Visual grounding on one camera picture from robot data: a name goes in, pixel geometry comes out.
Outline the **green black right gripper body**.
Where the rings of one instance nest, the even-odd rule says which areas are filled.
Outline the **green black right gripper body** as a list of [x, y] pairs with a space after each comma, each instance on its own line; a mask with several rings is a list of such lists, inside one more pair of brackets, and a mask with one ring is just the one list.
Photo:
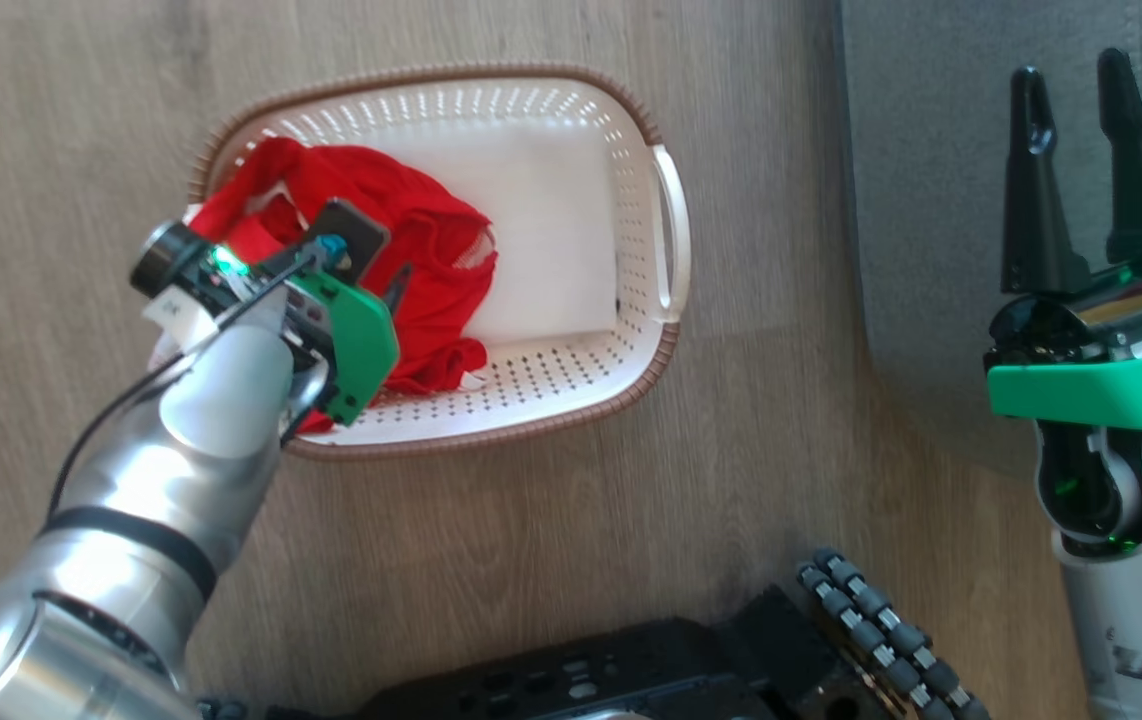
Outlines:
[[994, 413], [1142, 430], [1142, 264], [1093, 274], [1068, 296], [1027, 293], [990, 323]]

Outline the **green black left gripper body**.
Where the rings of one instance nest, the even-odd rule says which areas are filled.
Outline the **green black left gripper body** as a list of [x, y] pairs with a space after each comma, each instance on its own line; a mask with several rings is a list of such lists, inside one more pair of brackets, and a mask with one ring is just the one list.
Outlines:
[[280, 333], [295, 357], [286, 427], [324, 416], [349, 427], [399, 363], [399, 339], [384, 299], [341, 279], [353, 255], [339, 234], [314, 234], [259, 264], [214, 249], [214, 275], [233, 307], [268, 299], [282, 310]]

